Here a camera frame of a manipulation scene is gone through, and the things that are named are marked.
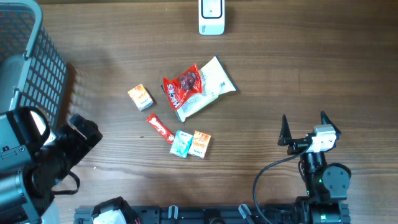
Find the food package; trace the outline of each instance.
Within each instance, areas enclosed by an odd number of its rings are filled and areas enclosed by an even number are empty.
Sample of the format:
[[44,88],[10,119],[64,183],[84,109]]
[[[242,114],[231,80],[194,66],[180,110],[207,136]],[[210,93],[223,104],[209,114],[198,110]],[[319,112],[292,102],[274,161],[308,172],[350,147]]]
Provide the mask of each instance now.
[[154,104],[153,99],[142,84],[132,88],[127,93],[140,111]]
[[211,136],[209,134],[195,131],[195,133],[193,133],[193,141],[191,147],[189,148],[188,154],[204,159],[207,146],[210,142],[210,137]]
[[218,56],[214,56],[199,74],[203,93],[193,95],[176,111],[181,122],[213,102],[219,95],[238,90],[224,71]]
[[192,95],[202,93],[197,65],[192,65],[173,80],[163,77],[163,86],[172,109],[179,109]]
[[192,143],[192,135],[178,130],[175,134],[175,139],[170,149],[170,153],[182,158],[186,158],[189,147]]
[[173,144],[174,135],[173,133],[162,124],[160,119],[156,116],[156,114],[152,113],[148,116],[147,122],[156,129],[156,131],[163,136],[163,138],[170,144]]

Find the wooden surface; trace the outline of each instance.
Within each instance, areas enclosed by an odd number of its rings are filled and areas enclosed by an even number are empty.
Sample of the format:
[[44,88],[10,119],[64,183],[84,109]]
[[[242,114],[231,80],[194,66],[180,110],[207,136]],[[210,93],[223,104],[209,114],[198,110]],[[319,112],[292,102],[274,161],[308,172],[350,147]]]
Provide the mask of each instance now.
[[[342,130],[328,162],[351,168],[353,223],[398,219],[398,14],[392,1],[229,2],[226,33],[198,33],[197,3],[43,6],[44,26],[69,63],[67,116],[95,121],[103,140],[75,167],[74,196],[58,196],[62,222],[74,209],[123,196],[131,205],[252,205],[261,168],[286,157],[281,117],[301,138],[325,110]],[[219,97],[185,124],[160,89],[218,54],[239,92]],[[127,95],[142,83],[156,104],[140,112]],[[146,123],[211,135],[204,160],[169,154]],[[66,179],[60,188],[73,187]],[[261,203],[305,195],[297,160],[266,172]]]

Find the blue and white packet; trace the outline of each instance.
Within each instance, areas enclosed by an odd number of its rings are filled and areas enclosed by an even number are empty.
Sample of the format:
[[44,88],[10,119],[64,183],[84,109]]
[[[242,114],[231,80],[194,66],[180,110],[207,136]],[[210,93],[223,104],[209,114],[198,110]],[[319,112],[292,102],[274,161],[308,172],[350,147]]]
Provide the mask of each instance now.
[[189,147],[191,146],[193,136],[178,130],[175,133],[175,138],[170,149],[170,153],[176,156],[186,158],[188,155]]

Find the red candy wrapper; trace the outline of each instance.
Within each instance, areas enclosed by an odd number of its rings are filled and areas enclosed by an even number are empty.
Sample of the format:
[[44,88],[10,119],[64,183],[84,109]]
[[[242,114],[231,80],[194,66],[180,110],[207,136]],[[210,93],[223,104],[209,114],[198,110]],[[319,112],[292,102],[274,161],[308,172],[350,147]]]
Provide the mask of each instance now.
[[173,80],[163,77],[163,86],[173,110],[179,109],[192,95],[202,93],[197,65],[192,65],[187,71]]
[[160,119],[154,114],[152,113],[151,115],[149,115],[149,117],[147,118],[147,122],[152,125],[152,127],[154,127],[156,129],[156,131],[161,134],[163,136],[164,139],[166,139],[166,141],[170,144],[173,144],[174,141],[174,134],[169,131],[166,126],[164,126],[162,124],[162,122],[160,122]]

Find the small red packet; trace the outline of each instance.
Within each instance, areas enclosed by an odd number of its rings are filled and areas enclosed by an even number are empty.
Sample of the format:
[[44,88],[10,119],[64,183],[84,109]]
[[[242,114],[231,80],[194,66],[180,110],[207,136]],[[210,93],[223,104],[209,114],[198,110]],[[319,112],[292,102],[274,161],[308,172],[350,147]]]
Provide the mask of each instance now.
[[170,144],[173,144],[174,134],[166,128],[160,121],[160,119],[156,116],[156,114],[152,113],[147,118],[147,122],[152,125],[156,129],[156,131],[163,136],[164,139]]
[[192,95],[202,93],[198,66],[192,65],[173,80],[163,77],[163,86],[170,106],[173,110],[179,109]]

